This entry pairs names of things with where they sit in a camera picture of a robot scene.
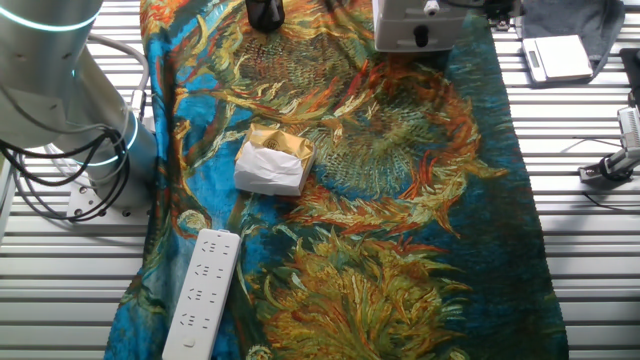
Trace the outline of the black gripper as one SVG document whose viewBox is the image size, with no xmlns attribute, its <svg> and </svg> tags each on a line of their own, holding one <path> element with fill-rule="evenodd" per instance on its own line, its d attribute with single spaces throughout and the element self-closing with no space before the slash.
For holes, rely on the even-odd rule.
<svg viewBox="0 0 640 360">
<path fill-rule="evenodd" d="M 520 0 L 485 0 L 482 10 L 491 21 L 494 29 L 509 29 L 511 18 L 523 15 L 523 5 Z"/>
</svg>

